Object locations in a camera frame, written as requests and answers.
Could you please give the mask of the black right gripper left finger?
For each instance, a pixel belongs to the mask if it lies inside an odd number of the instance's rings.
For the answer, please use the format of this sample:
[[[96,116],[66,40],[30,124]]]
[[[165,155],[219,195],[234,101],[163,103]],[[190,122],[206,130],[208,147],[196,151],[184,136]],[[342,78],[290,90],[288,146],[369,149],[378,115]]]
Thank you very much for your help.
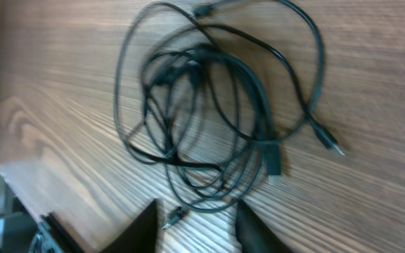
[[[153,200],[101,253],[155,253],[158,231],[158,201]]]

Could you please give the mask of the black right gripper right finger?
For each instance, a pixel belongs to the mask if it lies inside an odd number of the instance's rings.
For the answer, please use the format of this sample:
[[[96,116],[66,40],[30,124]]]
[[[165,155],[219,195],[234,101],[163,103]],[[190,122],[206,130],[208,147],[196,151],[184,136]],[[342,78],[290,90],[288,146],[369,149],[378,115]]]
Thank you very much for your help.
[[[293,252],[244,200],[239,200],[237,203],[236,240],[241,245],[242,253]]]

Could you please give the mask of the black USB-A cable blue plug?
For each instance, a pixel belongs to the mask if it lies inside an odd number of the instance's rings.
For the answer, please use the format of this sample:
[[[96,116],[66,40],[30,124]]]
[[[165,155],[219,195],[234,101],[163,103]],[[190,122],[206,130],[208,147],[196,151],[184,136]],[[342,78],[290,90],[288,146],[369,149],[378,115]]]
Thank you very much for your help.
[[[226,173],[232,162],[244,158],[246,162],[254,151],[258,152],[261,162],[266,162],[269,175],[281,173],[281,156],[275,137],[275,126],[270,103],[264,87],[256,74],[241,60],[223,51],[214,38],[207,33],[210,25],[195,25],[165,37],[147,57],[140,72],[143,91],[143,116],[141,126],[148,126],[148,116],[152,115],[163,132],[163,144],[157,145],[159,156],[151,155],[124,140],[126,149],[142,163],[163,164],[166,168],[175,167],[182,182],[197,195],[197,199],[186,202],[174,191],[182,210],[200,213],[221,212],[241,200],[254,184],[257,173],[236,197],[225,205],[212,209],[200,207],[206,202],[220,202],[228,197],[241,183],[243,173],[239,172],[231,185],[226,185]],[[214,65],[224,66],[230,75],[233,98],[239,103],[238,89],[243,87],[254,110],[253,128],[250,134],[240,130],[240,106],[235,106],[235,119],[230,121],[222,110],[214,90],[209,70]],[[173,99],[174,86],[183,76],[189,78],[191,85],[190,110],[181,135],[174,138],[176,104]],[[191,126],[198,103],[198,94],[204,85],[210,88],[212,102],[218,115],[235,134],[231,154],[220,163],[188,162],[179,157],[179,144],[185,139]]]

